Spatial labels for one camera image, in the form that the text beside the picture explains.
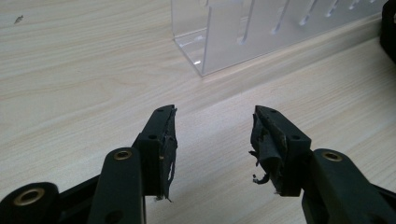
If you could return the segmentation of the black object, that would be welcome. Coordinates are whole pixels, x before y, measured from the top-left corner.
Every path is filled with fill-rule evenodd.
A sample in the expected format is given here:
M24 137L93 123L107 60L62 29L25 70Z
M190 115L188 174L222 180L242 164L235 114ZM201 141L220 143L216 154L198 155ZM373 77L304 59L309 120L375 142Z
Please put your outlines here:
M396 63L396 0L388 0L382 8L380 45Z

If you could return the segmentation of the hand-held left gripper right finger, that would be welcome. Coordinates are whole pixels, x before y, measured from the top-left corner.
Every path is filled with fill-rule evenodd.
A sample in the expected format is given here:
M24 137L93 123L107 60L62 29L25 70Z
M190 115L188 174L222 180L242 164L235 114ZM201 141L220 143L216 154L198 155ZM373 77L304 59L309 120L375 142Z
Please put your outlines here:
M313 150L311 139L277 110L257 105L250 136L265 172L282 197L302 196L307 224L396 224L396 193L368 181L345 154Z

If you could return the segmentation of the clear acrylic slotted rack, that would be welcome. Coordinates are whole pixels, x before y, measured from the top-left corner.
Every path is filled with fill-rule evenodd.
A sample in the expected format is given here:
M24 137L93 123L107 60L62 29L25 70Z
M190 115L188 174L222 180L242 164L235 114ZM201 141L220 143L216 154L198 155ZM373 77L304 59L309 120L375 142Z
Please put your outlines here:
M387 0L171 0L174 41L199 75L377 15Z

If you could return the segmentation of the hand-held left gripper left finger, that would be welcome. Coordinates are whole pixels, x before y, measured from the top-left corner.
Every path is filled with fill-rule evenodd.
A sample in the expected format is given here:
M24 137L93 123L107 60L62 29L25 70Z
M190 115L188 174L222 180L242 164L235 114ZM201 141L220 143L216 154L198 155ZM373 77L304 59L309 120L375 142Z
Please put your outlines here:
M146 224L147 196L169 197L176 165L174 105L155 109L130 147L106 155L87 224Z

